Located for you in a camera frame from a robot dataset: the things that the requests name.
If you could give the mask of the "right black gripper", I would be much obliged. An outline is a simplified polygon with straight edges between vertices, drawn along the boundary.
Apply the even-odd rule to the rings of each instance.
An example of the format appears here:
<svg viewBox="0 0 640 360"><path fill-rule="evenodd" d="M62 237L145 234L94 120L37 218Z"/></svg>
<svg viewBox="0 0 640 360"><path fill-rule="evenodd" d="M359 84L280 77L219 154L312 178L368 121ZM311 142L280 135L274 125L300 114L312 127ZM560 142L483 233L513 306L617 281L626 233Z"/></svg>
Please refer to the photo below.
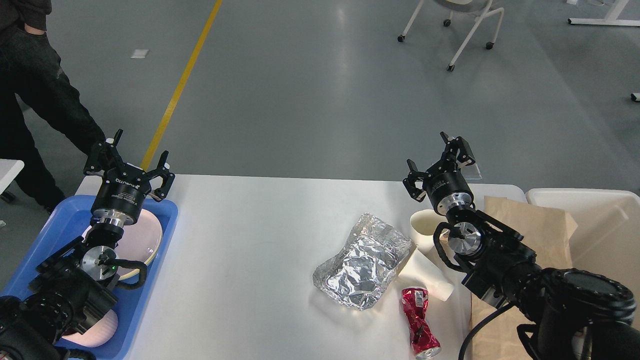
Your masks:
<svg viewBox="0 0 640 360"><path fill-rule="evenodd" d="M473 192L461 171L477 164L471 146L461 136L452 137L444 131L439 136L445 143L439 160L441 174L430 176L429 170L419 171L415 162L407 159L409 172L403 179L403 185L413 200L422 203L429 198L433 210L439 215L446 215L454 207L474 208ZM418 187L418 182L423 183L423 187Z"/></svg>

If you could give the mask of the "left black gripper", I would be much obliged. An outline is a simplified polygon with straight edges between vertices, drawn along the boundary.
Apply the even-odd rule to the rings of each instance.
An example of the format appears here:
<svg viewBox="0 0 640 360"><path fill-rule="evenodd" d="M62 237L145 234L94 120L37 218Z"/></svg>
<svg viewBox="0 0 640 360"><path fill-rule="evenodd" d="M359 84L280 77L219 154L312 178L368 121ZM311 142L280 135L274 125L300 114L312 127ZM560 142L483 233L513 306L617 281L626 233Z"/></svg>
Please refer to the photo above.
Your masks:
<svg viewBox="0 0 640 360"><path fill-rule="evenodd" d="M166 199L175 180L175 174L167 163L168 150L162 152L157 166L150 171L127 167L117 150L123 132L118 129L113 137L96 142L83 168L85 176L102 177L102 184L90 209L93 218L119 219L121 227L138 222L146 196L151 196L155 202ZM151 181L155 178L161 178L162 182L153 189Z"/></svg>

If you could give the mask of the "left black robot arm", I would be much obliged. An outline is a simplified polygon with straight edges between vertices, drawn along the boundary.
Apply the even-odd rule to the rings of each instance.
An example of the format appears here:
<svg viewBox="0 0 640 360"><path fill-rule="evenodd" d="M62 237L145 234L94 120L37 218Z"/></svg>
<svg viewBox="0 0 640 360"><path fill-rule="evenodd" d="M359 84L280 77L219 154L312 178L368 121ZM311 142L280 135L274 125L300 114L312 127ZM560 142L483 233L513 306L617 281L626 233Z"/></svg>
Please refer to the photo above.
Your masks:
<svg viewBox="0 0 640 360"><path fill-rule="evenodd" d="M153 170L125 162L117 150L122 136L96 142L84 173L99 176L100 188L89 209L86 235L43 259L29 282L30 296L1 297L3 360L94 360L87 350L57 346L64 335L85 334L118 303L116 289L135 291L147 282L148 266L116 253L126 226L137 223L147 197L167 197L175 174L164 151Z"/></svg>

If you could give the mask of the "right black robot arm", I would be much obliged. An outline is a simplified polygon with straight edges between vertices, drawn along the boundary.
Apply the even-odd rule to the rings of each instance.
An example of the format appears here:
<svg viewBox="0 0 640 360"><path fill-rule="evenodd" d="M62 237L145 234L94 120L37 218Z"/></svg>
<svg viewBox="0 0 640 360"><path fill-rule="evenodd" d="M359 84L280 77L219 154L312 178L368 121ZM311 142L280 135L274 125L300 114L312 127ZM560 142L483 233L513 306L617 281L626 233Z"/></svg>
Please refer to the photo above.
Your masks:
<svg viewBox="0 0 640 360"><path fill-rule="evenodd" d="M473 337L512 308L528 319L516 332L533 360L637 360L640 335L632 323L633 292L604 275L577 268L542 268L523 235L478 210L462 167L476 163L468 142L441 132L441 157L425 171L407 160L402 181L416 201L430 200L445 218L432 236L441 261L464 273L462 285L494 307L464 338L463 359Z"/></svg>

